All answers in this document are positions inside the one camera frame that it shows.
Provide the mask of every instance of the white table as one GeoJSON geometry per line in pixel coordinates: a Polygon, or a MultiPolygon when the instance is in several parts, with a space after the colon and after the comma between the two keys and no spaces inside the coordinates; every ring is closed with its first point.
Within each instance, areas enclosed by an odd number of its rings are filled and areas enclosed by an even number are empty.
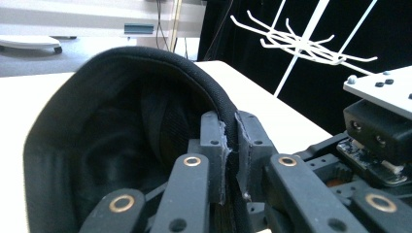
{"type": "MultiPolygon", "coordinates": [[[[264,89],[220,61],[196,63],[239,110],[256,115],[279,152],[294,153],[330,137],[264,89]]],[[[51,96],[73,73],[0,79],[0,232],[27,232],[22,152],[25,137],[51,96]]]]}

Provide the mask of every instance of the cable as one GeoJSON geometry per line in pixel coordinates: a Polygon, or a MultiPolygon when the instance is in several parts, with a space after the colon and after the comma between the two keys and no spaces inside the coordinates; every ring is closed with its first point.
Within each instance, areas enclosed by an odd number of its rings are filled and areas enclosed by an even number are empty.
{"type": "Polygon", "coordinates": [[[186,41],[186,37],[185,37],[185,56],[186,56],[186,59],[189,59],[188,58],[188,43],[186,41]]]}
{"type": "Polygon", "coordinates": [[[230,9],[231,9],[231,7],[232,7],[232,4],[233,4],[233,0],[231,0],[231,2],[230,2],[230,5],[229,5],[229,7],[228,7],[228,9],[227,9],[227,12],[226,12],[226,14],[224,15],[224,18],[223,18],[223,20],[222,20],[222,23],[221,23],[221,25],[219,26],[219,29],[218,29],[218,31],[216,32],[215,37],[214,37],[213,40],[212,40],[212,43],[210,44],[209,48],[206,50],[205,58],[206,58],[206,56],[208,55],[209,50],[212,48],[213,44],[215,43],[215,40],[216,40],[216,38],[218,37],[219,33],[221,32],[222,26],[223,26],[224,22],[226,21],[227,15],[229,14],[229,11],[230,11],[230,9]]]}
{"type": "Polygon", "coordinates": [[[161,28],[161,23],[160,23],[160,14],[161,14],[161,4],[160,0],[156,0],[157,3],[157,29],[155,32],[155,44],[157,45],[157,48],[160,49],[158,46],[158,29],[160,28],[161,36],[163,37],[164,44],[166,45],[166,49],[169,51],[169,47],[167,46],[166,38],[164,37],[163,29],[161,28]]]}

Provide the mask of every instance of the white plastic hanger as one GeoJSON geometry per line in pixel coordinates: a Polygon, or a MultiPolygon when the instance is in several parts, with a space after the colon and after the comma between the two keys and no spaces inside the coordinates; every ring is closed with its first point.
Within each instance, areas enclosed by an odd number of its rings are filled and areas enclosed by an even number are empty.
{"type": "Polygon", "coordinates": [[[265,28],[267,31],[262,31],[255,29],[254,27],[242,24],[236,20],[234,16],[231,16],[230,18],[233,20],[233,22],[244,29],[247,29],[249,31],[258,33],[262,36],[265,36],[266,40],[269,43],[266,43],[264,39],[260,39],[260,43],[264,48],[267,49],[281,49],[284,50],[290,54],[293,55],[293,59],[291,63],[289,64],[288,69],[286,70],[284,77],[281,79],[281,82],[278,85],[278,88],[276,89],[274,96],[277,97],[279,95],[279,92],[281,91],[283,85],[285,84],[286,79],[288,78],[289,74],[291,73],[291,70],[294,66],[294,63],[298,58],[304,58],[310,61],[326,64],[326,65],[343,65],[348,68],[351,68],[353,70],[356,70],[358,72],[361,72],[366,75],[372,75],[373,73],[363,70],[362,68],[349,64],[346,62],[347,60],[356,60],[360,62],[369,62],[372,60],[376,60],[378,57],[370,57],[370,58],[361,58],[361,57],[356,57],[352,55],[347,55],[343,54],[343,50],[346,49],[348,44],[351,42],[352,38],[354,37],[355,33],[358,31],[360,28],[361,24],[363,21],[366,19],[367,15],[369,12],[372,10],[373,6],[377,2],[377,0],[372,0],[371,4],[369,7],[366,9],[364,12],[363,16],[360,18],[358,24],[355,26],[353,29],[352,33],[349,35],[348,39],[346,39],[346,42],[343,44],[342,48],[339,50],[339,52],[331,51],[328,50],[327,48],[321,46],[321,44],[327,43],[330,40],[333,39],[333,35],[331,35],[329,38],[317,42],[312,42],[310,41],[310,37],[312,36],[313,31],[315,30],[316,26],[318,25],[319,20],[321,19],[322,14],[324,13],[327,4],[329,3],[329,0],[320,0],[314,13],[312,14],[308,25],[306,26],[305,31],[303,32],[303,35],[297,36],[292,28],[289,26],[289,19],[286,19],[286,26],[288,28],[289,32],[282,32],[278,31],[275,29],[275,25],[279,19],[279,15],[281,14],[283,7],[285,5],[286,0],[282,0],[282,3],[279,7],[279,10],[273,20],[273,23],[271,26],[268,26],[264,24],[263,22],[259,21],[258,19],[254,18],[251,14],[250,11],[247,11],[249,18],[257,23],[258,25],[262,26],[265,28]]]}

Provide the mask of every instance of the white wall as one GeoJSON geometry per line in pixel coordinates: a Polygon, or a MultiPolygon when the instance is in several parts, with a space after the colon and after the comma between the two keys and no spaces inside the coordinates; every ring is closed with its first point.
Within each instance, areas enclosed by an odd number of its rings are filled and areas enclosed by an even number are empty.
{"type": "MultiPolygon", "coordinates": [[[[161,1],[161,25],[173,28],[174,0],[161,1]]],[[[199,37],[205,7],[182,4],[178,36],[199,37]]],[[[124,36],[125,23],[157,25],[155,0],[1,0],[0,35],[124,36]]]]}

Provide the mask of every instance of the black curtain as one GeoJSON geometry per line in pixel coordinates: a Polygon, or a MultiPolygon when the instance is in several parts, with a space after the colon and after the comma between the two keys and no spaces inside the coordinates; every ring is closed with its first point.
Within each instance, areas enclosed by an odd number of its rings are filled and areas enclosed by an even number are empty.
{"type": "MultiPolygon", "coordinates": [[[[264,49],[262,36],[239,28],[229,18],[258,27],[246,13],[271,25],[281,0],[209,1],[200,38],[198,60],[221,60],[274,93],[292,55],[282,50],[264,49]]],[[[288,0],[276,29],[287,31],[286,18],[297,35],[302,35],[318,0],[288,0]]],[[[339,51],[371,0],[330,0],[311,40],[335,35],[324,44],[339,51]]],[[[380,0],[343,53],[378,60],[349,63],[373,73],[412,65],[412,2],[380,0]]],[[[299,58],[279,98],[331,134],[345,130],[342,111],[359,98],[342,89],[350,75],[364,76],[344,66],[328,66],[299,58]]]]}

